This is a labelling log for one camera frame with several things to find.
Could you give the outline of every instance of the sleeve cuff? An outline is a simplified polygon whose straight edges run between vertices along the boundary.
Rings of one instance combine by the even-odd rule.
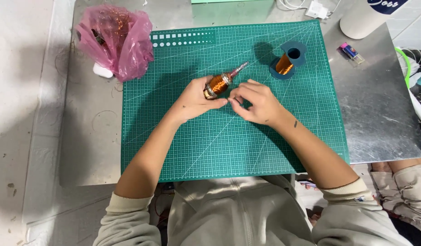
[[[330,201],[371,201],[374,200],[372,192],[367,188],[364,181],[358,178],[355,182],[348,185],[333,188],[333,189],[320,189],[323,192],[324,199]]]
[[[105,210],[108,213],[130,213],[139,210],[147,210],[153,196],[131,199],[120,197],[112,192],[112,198],[110,199],[109,206]]]

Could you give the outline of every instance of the leg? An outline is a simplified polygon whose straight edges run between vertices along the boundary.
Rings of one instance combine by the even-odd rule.
[[[421,159],[392,161],[389,166],[403,199],[393,212],[421,230]]]
[[[393,173],[386,162],[372,163],[371,175],[381,194],[382,207],[392,211],[396,204],[403,203]]]

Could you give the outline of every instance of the hand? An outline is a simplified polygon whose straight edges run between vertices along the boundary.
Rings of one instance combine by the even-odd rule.
[[[226,105],[227,99],[225,98],[207,100],[204,97],[204,87],[211,81],[211,78],[212,75],[193,79],[165,115],[182,124],[207,112],[209,109],[219,109]]]
[[[249,100],[253,106],[243,108],[240,103],[244,98]],[[235,111],[243,119],[264,124],[270,127],[276,126],[281,117],[291,119],[292,114],[286,110],[273,95],[270,88],[249,79],[247,83],[240,83],[238,88],[230,92],[229,102]]]

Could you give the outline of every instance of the left hand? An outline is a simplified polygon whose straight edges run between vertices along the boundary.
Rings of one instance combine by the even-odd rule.
[[[165,115],[173,117],[182,124],[206,113],[209,109],[219,109],[226,105],[227,99],[225,98],[207,100],[204,97],[203,90],[211,78],[212,75],[193,79]]]

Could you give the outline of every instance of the stainless steel table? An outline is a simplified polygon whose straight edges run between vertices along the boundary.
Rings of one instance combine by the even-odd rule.
[[[338,0],[323,0],[333,9]],[[101,0],[77,0],[74,26],[83,10]],[[191,5],[188,0],[112,0],[129,10],[146,11],[154,30],[302,21],[304,10],[282,11],[273,0]],[[352,40],[338,20],[349,8],[341,3],[322,22],[329,64],[343,114],[351,163],[421,157],[421,133],[386,24],[362,40]],[[62,123],[62,186],[115,183],[120,177],[122,88],[115,79],[92,72],[72,34],[67,96]],[[336,49],[349,42],[366,61],[347,62]]]

